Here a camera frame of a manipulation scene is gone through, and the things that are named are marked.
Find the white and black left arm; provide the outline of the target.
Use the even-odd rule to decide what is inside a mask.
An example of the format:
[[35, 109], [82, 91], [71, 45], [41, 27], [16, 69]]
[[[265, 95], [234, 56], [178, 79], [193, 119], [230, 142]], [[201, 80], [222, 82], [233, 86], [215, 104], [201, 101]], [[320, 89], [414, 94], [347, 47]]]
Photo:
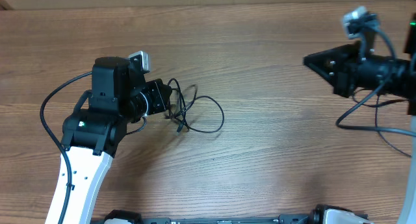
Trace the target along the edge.
[[65, 119], [60, 174], [46, 223], [89, 223], [99, 189], [127, 124], [165, 112], [172, 93], [162, 80], [146, 81], [149, 55], [97, 58], [86, 90]]

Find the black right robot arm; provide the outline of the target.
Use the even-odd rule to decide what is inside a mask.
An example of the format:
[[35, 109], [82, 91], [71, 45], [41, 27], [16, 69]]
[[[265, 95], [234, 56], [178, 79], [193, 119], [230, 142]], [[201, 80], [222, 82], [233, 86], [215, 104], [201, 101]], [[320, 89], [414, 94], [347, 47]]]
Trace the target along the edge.
[[[340, 129], [351, 131], [371, 131], [379, 136], [384, 133], [415, 137], [415, 20], [409, 23], [409, 34], [405, 53], [409, 60], [397, 57], [392, 42], [380, 28], [376, 14], [365, 7], [359, 7], [343, 16], [342, 25], [352, 44], [346, 44], [326, 51], [307, 55], [304, 66], [321, 76], [333, 88], [333, 93], [345, 98], [356, 97], [362, 90], [368, 95], [341, 115], [335, 122]], [[399, 102], [408, 103], [411, 129], [372, 126], [344, 125], [342, 121], [368, 100], [381, 95], [394, 95], [394, 100], [377, 101], [372, 108]]]

